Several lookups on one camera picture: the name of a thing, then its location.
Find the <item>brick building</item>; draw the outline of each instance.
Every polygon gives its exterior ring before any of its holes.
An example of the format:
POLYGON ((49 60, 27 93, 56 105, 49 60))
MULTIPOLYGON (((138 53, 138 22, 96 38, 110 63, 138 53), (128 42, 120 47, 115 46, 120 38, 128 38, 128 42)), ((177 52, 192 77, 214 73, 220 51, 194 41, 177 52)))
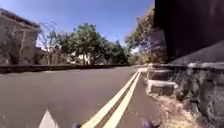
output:
POLYGON ((33 64, 39 31, 38 24, 0 8, 0 65, 33 64))

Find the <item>foliage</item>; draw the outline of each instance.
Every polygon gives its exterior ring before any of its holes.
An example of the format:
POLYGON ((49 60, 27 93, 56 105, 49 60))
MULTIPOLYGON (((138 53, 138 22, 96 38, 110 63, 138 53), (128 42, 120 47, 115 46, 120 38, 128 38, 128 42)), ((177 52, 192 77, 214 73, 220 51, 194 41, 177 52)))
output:
POLYGON ((166 60, 166 45, 162 31, 153 27, 154 9, 144 17, 137 18, 135 30, 126 37, 129 49, 139 48, 139 57, 143 63, 163 63, 166 60))
POLYGON ((74 29, 71 34, 57 34, 56 42, 60 46, 62 53, 75 55, 74 61, 79 61, 78 56, 82 56, 85 64, 127 64, 128 56, 119 41, 109 42, 97 31, 96 26, 84 23, 74 29))

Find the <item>white edge line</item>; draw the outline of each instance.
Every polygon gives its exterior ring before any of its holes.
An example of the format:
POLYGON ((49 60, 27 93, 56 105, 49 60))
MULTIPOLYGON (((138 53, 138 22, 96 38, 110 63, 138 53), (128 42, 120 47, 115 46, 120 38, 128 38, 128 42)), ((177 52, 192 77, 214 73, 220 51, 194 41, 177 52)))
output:
POLYGON ((110 117, 110 119, 107 121, 107 123, 104 125, 103 128, 116 128, 121 117, 123 116, 131 97, 134 93, 135 87, 137 85, 138 79, 140 77, 141 72, 138 74, 137 78, 135 79, 134 83, 131 85, 130 90, 122 100, 121 104, 118 106, 116 111, 113 113, 113 115, 110 117))
POLYGON ((94 128, 103 117, 110 111, 110 109, 116 104, 124 92, 128 89, 139 70, 132 76, 132 78, 126 83, 126 85, 109 101, 103 108, 101 108, 88 122, 86 122, 82 128, 94 128))

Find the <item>road curve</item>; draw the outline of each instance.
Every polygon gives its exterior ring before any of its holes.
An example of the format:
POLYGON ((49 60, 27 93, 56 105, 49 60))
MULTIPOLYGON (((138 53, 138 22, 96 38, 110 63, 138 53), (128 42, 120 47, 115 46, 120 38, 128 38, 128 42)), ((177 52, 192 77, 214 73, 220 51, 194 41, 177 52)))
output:
POLYGON ((61 128, 86 122, 136 68, 70 70, 0 76, 0 127, 38 128, 48 110, 61 128))

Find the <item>blue sky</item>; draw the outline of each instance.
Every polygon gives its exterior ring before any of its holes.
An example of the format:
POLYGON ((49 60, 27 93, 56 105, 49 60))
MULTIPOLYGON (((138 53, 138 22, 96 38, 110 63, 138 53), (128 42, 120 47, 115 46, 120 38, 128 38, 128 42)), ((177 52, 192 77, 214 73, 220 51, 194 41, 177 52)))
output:
POLYGON ((56 22, 57 28, 72 31, 88 22, 110 41, 124 43, 154 0, 0 0, 0 7, 40 23, 56 22))

